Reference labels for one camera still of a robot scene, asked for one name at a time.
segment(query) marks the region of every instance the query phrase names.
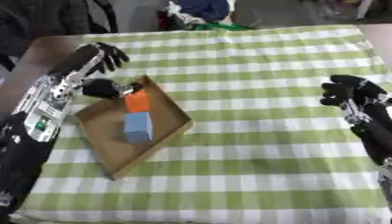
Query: white cloth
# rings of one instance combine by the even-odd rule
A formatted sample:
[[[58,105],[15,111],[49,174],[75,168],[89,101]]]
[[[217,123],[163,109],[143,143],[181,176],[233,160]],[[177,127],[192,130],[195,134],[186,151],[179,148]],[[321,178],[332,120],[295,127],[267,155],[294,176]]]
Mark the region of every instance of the white cloth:
[[[176,15],[180,18],[185,25],[203,25],[206,24],[206,20],[201,17],[194,17],[187,13],[181,13],[181,6],[175,4],[174,2],[170,1],[169,6],[167,7],[167,12],[169,17]]]

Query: orange cube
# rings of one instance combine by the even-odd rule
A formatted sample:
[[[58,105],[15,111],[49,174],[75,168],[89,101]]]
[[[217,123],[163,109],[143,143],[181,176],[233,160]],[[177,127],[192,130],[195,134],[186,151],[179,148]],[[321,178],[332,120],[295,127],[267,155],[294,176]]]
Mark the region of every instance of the orange cube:
[[[129,113],[149,111],[149,99],[144,90],[139,90],[134,94],[127,94],[124,98]]]

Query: wooden block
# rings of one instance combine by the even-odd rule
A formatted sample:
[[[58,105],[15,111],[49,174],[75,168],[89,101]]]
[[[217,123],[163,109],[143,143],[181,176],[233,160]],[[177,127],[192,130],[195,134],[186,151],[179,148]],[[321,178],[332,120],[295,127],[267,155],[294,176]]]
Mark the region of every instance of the wooden block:
[[[138,112],[125,116],[124,133],[131,144],[143,144],[152,140],[150,113]]]
[[[134,94],[127,94],[124,98],[129,113],[149,111],[149,99],[144,90],[139,90]]]

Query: floor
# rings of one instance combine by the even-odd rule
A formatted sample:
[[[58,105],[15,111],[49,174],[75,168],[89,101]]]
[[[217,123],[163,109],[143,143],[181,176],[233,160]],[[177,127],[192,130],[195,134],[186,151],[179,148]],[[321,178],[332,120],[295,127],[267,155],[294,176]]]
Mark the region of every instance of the floor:
[[[109,1],[115,7],[120,32],[155,32],[158,30],[156,11],[163,10],[169,0]],[[256,29],[299,25],[392,23],[391,12],[384,13],[377,18],[364,19],[361,21],[331,17],[331,11],[326,10],[326,7],[324,7],[325,5],[322,3],[334,0],[229,1],[235,1],[234,22],[238,25],[251,26]],[[106,23],[102,11],[96,5],[91,4],[90,10],[97,22],[101,24]],[[348,13],[348,15],[350,15],[349,17],[353,17],[354,13],[355,11],[351,10]],[[8,73],[0,67],[0,85],[2,77],[6,77],[7,75]]]

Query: tablecloth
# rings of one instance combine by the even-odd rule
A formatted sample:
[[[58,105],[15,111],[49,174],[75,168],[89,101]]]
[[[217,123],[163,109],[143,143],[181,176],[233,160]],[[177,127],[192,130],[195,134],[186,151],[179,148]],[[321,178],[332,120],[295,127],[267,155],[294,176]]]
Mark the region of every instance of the tablecloth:
[[[57,223],[387,222],[375,165],[339,110],[319,104],[331,74],[392,89],[355,26],[84,38],[95,41],[130,57],[105,77],[149,75],[194,125],[111,181],[70,115],[18,214]],[[79,96],[72,111],[93,101]]]

